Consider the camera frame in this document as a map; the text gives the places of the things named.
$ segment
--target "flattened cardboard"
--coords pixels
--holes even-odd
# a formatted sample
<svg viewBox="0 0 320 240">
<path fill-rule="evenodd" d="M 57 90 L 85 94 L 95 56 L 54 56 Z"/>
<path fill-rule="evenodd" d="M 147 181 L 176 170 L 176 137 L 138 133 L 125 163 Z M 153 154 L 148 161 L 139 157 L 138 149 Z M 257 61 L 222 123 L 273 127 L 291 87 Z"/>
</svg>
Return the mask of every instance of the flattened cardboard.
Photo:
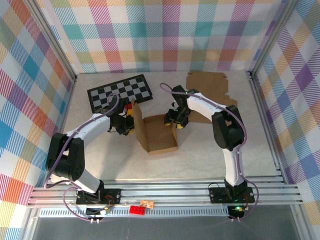
<svg viewBox="0 0 320 240">
<path fill-rule="evenodd" d="M 229 85 L 227 76 L 223 72 L 189 71 L 186 77 L 186 88 L 196 89 L 206 98 L 222 105 L 238 105 L 235 99 L 226 95 L 229 91 Z M 189 122 L 211 123 L 209 119 L 196 111 L 190 113 Z"/>
<path fill-rule="evenodd" d="M 176 128 L 165 126 L 164 114 L 142 117 L 137 103 L 132 103 L 136 139 L 149 155 L 168 153 L 178 149 Z"/>
</svg>

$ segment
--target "plaid wall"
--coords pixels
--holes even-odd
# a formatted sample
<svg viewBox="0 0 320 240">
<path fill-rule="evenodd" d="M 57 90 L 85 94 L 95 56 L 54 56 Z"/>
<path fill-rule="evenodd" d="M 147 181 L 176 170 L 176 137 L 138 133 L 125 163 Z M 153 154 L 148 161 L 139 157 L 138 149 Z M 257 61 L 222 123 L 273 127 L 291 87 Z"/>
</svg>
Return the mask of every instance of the plaid wall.
<svg viewBox="0 0 320 240">
<path fill-rule="evenodd" d="M 120 73 L 245 69 L 281 0 L 38 2 L 75 69 Z"/>
<path fill-rule="evenodd" d="M 301 0 L 258 73 L 281 161 L 320 239 L 320 0 Z"/>
<path fill-rule="evenodd" d="M 0 240 L 17 239 L 45 177 L 71 81 L 23 0 L 0 2 Z"/>
<path fill-rule="evenodd" d="M 249 71 L 252 71 L 253 68 L 255 67 L 256 63 L 257 63 L 257 59 L 259 58 L 261 51 L 264 49 L 264 47 L 266 46 L 266 43 L 268 42 L 268 39 L 270 37 L 270 34 L 272 33 L 273 29 L 275 28 L 275 26 L 277 25 L 277 20 L 279 19 L 279 17 L 282 14 L 282 11 L 284 10 L 285 4 L 288 0 L 281 0 L 281 3 L 276 11 L 276 13 L 274 14 L 272 21 L 267 29 L 267 31 L 265 32 L 262 41 L 260 42 L 259 48 L 256 51 L 254 57 L 253 57 L 253 61 L 251 62 L 251 65 L 249 67 Z"/>
</svg>

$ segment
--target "red lego brick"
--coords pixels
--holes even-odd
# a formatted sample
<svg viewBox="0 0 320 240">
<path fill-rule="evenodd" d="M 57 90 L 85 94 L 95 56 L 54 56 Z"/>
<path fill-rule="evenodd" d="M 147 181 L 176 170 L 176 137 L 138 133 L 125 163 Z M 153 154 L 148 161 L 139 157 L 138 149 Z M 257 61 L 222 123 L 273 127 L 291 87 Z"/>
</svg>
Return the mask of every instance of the red lego brick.
<svg viewBox="0 0 320 240">
<path fill-rule="evenodd" d="M 130 214 L 145 215 L 145 208 L 143 206 L 130 206 Z"/>
<path fill-rule="evenodd" d="M 127 110 L 132 109 L 132 104 L 129 103 L 129 104 L 125 105 L 124 108 Z"/>
</svg>

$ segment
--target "aluminum frame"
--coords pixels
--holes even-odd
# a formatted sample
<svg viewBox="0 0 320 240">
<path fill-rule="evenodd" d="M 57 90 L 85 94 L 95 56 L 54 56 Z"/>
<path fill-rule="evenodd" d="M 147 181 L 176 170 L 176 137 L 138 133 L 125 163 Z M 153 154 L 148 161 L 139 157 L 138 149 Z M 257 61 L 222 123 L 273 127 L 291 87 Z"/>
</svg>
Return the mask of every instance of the aluminum frame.
<svg viewBox="0 0 320 240">
<path fill-rule="evenodd" d="M 38 24 L 41 32 L 45 36 L 46 40 L 48 41 L 50 47 L 52 48 L 53 52 L 57 56 L 58 60 L 60 61 L 63 69 L 65 70 L 67 76 L 72 79 L 73 82 L 76 82 L 77 73 L 71 66 L 65 52 L 63 51 L 62 47 L 60 46 L 58 40 L 56 39 L 48 21 L 44 17 L 44 14 L 39 7 L 37 0 L 23 0 L 24 4 L 30 11 L 31 15 L 34 17 L 36 23 Z"/>
<path fill-rule="evenodd" d="M 48 22 L 44 18 L 41 9 L 39 8 L 35 0 L 24 0 L 31 14 L 35 17 L 40 29 L 45 34 L 50 46 L 58 56 L 58 59 L 63 63 L 63 67 L 67 71 L 68 76 L 76 81 L 76 73 L 69 63 L 66 55 L 64 54 L 59 42 L 56 40 Z M 269 54 L 274 42 L 277 40 L 281 30 L 287 22 L 291 12 L 295 8 L 298 0 L 287 1 L 284 11 L 278 22 L 276 28 L 272 32 L 265 48 L 262 50 L 256 65 L 253 68 L 253 75 L 255 76 L 259 71 L 260 67 L 264 63 L 266 56 Z M 257 86 L 254 80 L 249 81 L 252 93 L 262 125 L 265 131 L 265 135 L 268 140 L 274 165 L 277 168 L 276 176 L 257 176 L 248 177 L 249 180 L 257 183 L 260 190 L 261 200 L 259 205 L 279 205 L 286 204 L 290 205 L 292 213 L 298 228 L 301 239 L 312 240 L 316 239 L 313 231 L 308 226 L 308 219 L 306 218 L 306 212 L 302 206 L 302 199 L 299 190 L 294 184 L 288 183 L 288 178 L 283 171 L 284 168 L 279 158 L 276 145 L 273 141 L 271 129 L 263 111 L 263 105 Z M 140 199 L 155 200 L 159 208 L 166 209 L 179 209 L 185 207 L 196 207 L 196 208 L 221 208 L 224 207 L 221 204 L 211 204 L 208 196 L 208 185 L 211 182 L 217 182 L 220 187 L 224 187 L 223 179 L 131 179 L 131 180 L 118 180 L 118 181 L 104 181 L 106 188 L 122 188 L 123 197 L 121 203 L 116 208 L 127 209 L 129 204 L 138 203 Z M 68 186 L 60 185 L 54 189 L 43 189 L 35 188 L 27 210 L 25 219 L 26 227 L 19 236 L 19 239 L 31 239 L 36 229 L 38 217 L 44 215 L 42 208 L 53 208 L 55 210 L 62 210 L 62 194 Z M 71 206 L 76 200 L 75 193 L 69 192 L 66 200 L 71 203 Z"/>
</svg>

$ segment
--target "white floor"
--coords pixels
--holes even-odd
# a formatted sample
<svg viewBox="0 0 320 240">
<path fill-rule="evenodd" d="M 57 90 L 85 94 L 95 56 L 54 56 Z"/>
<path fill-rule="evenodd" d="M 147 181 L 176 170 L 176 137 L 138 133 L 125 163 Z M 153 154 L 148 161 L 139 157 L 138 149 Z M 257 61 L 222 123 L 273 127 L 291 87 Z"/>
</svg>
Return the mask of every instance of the white floor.
<svg viewBox="0 0 320 240">
<path fill-rule="evenodd" d="M 243 147 L 243 166 L 247 176 L 272 176 L 276 169 L 264 134 L 258 110 L 244 71 L 225 71 L 229 95 L 238 101 L 238 109 L 247 128 L 248 141 Z M 92 116 L 87 90 L 138 74 L 81 74 L 75 84 L 64 132 Z M 186 86 L 187 72 L 148 72 L 144 76 L 153 100 L 140 104 L 143 116 L 164 114 L 172 96 L 160 89 L 165 82 L 172 87 Z M 178 150 L 148 155 L 135 133 L 123 136 L 104 132 L 85 149 L 85 167 L 95 177 L 109 179 L 219 178 L 225 175 L 223 152 L 214 141 L 210 124 L 190 123 L 177 129 Z"/>
</svg>

